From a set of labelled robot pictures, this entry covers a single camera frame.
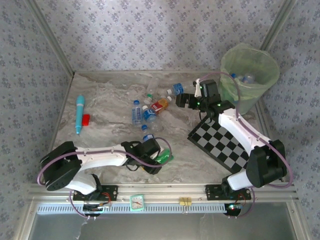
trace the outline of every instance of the plastic bag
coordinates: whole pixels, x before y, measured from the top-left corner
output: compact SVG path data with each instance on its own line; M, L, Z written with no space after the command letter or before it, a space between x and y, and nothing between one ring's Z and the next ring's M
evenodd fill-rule
M237 76L252 74L254 83L243 83L236 79L240 88L240 114L247 113L259 98L279 79L280 69L275 59L266 51L255 49L251 45L240 43L226 52L221 60L221 71ZM219 93L223 100L234 105L238 102L238 92L234 82L222 75Z

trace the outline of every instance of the marble surface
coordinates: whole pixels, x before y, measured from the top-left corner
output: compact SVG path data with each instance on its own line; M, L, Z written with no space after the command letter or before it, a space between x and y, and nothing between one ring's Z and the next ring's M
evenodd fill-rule
M110 147L124 141L141 141L141 129L132 125L131 108L134 100L144 99L148 82L160 78L158 91L161 93L174 83L194 81L204 74L164 71L76 73L54 147L65 141L73 141L77 147L88 148ZM76 135L75 102L80 94L85 97L84 113L91 117L89 126L83 127L80 135ZM141 168L131 172L125 166L99 167L87 170L88 173L97 174L102 183L214 183L230 174L187 140L188 133L200 122L197 110L178 108L175 101L172 101L168 109L159 114L159 118L162 127L154 135L169 141L174 160L158 174L150 175ZM250 111L244 118L259 129L255 112Z

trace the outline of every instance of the black and white checkerboard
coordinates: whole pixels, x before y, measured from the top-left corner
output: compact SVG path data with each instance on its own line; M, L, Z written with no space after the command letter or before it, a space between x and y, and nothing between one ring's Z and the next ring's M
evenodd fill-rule
M246 169L249 159L242 145L217 122L205 117L188 135L188 140L232 174Z

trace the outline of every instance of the robotic arm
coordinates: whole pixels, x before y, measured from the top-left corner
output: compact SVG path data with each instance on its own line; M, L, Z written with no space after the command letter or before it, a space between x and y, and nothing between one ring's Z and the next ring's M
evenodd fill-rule
M285 156L284 145L279 140L271 141L259 133L241 116L237 118L235 107L229 101L221 101L214 80L198 82L195 94L178 95L176 105L180 108L191 108L207 113L210 119L226 128L248 153L246 170L222 179L222 194L227 198L244 188L251 186L260 188L287 174L287 168L282 160L261 140L270 143L283 156ZM239 119L259 138L248 133L239 123ZM48 191L66 187L82 193L89 200L95 200L102 193L102 186L96 175L86 174L84 170L103 166L131 165L137 168L142 166L147 173L154 175L162 166L155 160L162 150L154 138L143 143L125 141L119 145L104 148L75 147L72 141L67 141L41 159L41 171ZM48 164L57 158L62 159L48 167Z
M161 166L150 166L160 165L155 158L162 150L154 138L143 143L125 141L116 146L101 148L75 147L72 141L66 141L41 159L41 167L44 168L57 157L74 153L56 161L43 172L45 187L48 191L69 188L94 199L101 193L100 181L96 175L86 174L84 170L131 165L137 168L142 166L147 173L155 175L160 171ZM150 166L141 164L126 153Z
M176 98L176 105L207 113L210 119L227 129L243 146L249 155L246 170L232 174L222 180L221 188L228 196L243 188L254 186L260 188L287 174L282 160L271 151L261 140L270 143L285 156L285 147L279 140L271 141L258 132L242 116L236 117L235 107L227 100L221 101L217 84L214 80L194 82L195 94L184 93ZM259 138L255 138L244 128L239 120Z

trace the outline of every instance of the wall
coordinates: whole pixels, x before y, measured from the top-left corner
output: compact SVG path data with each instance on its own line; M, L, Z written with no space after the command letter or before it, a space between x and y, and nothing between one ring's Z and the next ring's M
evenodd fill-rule
M37 0L75 71L208 70L259 48L282 0Z
M0 1L0 239L12 239L69 79L22 0Z
M264 96L314 239L320 239L320 2L298 1L271 47L281 67Z

